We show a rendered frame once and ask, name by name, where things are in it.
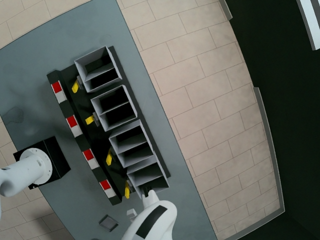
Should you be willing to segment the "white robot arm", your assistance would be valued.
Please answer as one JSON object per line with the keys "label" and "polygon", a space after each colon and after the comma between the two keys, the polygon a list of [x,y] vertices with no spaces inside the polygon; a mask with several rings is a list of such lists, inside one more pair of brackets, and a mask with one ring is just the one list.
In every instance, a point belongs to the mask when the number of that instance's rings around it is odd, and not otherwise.
{"label": "white robot arm", "polygon": [[[45,152],[29,148],[21,154],[19,161],[0,169],[0,194],[12,197],[32,183],[43,184],[50,179],[52,170]],[[139,215],[130,209],[127,216],[132,223],[121,240],[172,240],[177,208],[170,201],[157,201]]]}

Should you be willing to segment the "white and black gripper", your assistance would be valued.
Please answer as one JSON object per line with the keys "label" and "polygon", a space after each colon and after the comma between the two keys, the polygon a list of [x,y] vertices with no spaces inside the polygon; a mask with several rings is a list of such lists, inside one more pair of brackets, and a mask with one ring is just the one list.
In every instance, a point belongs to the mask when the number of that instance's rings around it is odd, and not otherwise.
{"label": "white and black gripper", "polygon": [[159,201],[156,193],[152,190],[152,186],[143,187],[144,194],[142,194],[142,205],[143,210],[148,208],[150,205]]}

